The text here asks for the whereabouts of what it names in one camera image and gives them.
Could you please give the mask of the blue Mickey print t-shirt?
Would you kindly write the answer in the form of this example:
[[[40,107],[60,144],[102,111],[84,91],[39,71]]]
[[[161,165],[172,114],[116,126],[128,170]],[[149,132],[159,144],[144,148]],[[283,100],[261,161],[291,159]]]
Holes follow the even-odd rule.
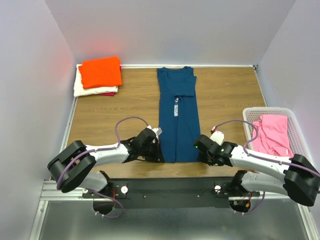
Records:
[[[198,150],[194,142],[201,135],[194,69],[157,69],[160,90],[160,149],[166,163],[193,163]]]

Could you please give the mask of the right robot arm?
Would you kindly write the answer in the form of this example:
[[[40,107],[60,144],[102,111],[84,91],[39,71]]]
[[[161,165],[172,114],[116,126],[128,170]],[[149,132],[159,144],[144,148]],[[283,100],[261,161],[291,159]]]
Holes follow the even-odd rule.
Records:
[[[288,196],[294,202],[312,207],[320,189],[320,174],[301,155],[274,156],[256,152],[236,143],[216,142],[200,135],[194,142],[201,162],[209,166],[238,167],[231,183],[222,190],[233,196],[252,192],[270,192]]]

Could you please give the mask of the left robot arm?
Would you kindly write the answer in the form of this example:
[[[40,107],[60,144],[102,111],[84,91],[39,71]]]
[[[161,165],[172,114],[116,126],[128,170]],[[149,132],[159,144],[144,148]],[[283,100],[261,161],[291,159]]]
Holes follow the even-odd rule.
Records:
[[[90,173],[94,166],[124,164],[137,161],[163,163],[159,136],[160,127],[150,126],[137,136],[112,145],[92,146],[76,140],[51,160],[47,169],[57,183],[57,189],[68,193],[81,187],[93,190],[99,197],[110,194],[111,185],[105,173]]]

